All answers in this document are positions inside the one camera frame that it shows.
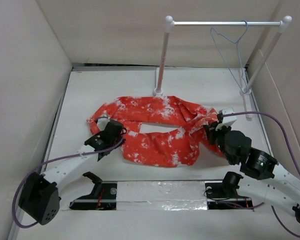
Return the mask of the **red white patterned trousers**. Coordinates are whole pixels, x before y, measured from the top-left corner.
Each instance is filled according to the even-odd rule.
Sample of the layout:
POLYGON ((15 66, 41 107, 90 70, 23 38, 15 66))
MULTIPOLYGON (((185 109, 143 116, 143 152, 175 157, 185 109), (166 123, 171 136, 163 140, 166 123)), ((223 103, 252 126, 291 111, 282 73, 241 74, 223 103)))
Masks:
POLYGON ((209 144, 204 129, 217 121, 212 107, 176 96, 121 96, 86 120, 92 134, 100 131, 97 118, 105 116, 126 128, 121 152, 128 161, 165 168, 192 166, 200 155, 200 144, 223 156, 216 145, 209 144))

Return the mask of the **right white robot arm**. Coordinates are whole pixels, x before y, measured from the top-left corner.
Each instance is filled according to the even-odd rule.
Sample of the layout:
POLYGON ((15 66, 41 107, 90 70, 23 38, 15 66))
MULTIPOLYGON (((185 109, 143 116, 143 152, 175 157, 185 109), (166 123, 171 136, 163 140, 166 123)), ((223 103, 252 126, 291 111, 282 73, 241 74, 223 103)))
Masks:
POLYGON ((300 179, 270 154, 253 148, 252 140, 241 131, 217 121, 203 128, 208 144, 218 147, 230 165, 240 166, 239 173, 225 174, 221 184, 225 196, 259 198, 292 215, 300 224, 300 179))

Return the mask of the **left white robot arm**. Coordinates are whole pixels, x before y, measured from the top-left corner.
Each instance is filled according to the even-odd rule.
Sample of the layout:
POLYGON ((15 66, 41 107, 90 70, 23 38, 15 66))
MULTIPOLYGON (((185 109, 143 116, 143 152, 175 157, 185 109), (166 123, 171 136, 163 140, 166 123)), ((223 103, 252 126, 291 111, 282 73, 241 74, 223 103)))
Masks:
POLYGON ((122 123, 108 119, 103 130, 88 138, 76 154, 60 157, 61 163, 39 174, 35 170, 23 180, 18 206, 37 224, 48 224, 60 209, 60 192, 80 177, 91 181, 84 186, 90 198, 102 198, 102 180, 91 172, 103 157, 124 144, 127 129, 122 123))

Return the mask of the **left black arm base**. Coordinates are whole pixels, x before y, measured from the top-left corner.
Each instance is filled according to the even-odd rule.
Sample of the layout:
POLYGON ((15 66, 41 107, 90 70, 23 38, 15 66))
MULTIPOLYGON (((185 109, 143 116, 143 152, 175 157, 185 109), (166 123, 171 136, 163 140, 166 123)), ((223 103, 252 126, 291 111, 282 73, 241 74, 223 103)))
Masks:
POLYGON ((117 209, 117 181, 103 181, 92 172, 86 172, 84 177, 94 184, 91 192, 83 195, 69 204, 71 210, 76 211, 112 211, 117 209))

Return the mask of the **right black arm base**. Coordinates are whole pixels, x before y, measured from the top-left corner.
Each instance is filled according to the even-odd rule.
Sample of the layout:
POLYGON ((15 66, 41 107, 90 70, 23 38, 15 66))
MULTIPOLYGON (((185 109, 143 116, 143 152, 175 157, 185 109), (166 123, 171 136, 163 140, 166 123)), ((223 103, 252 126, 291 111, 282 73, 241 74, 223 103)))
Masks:
POLYGON ((207 198, 209 210, 252 209, 252 199, 238 195, 239 182, 243 177, 235 172, 227 172, 223 180, 205 182, 203 195, 207 198))

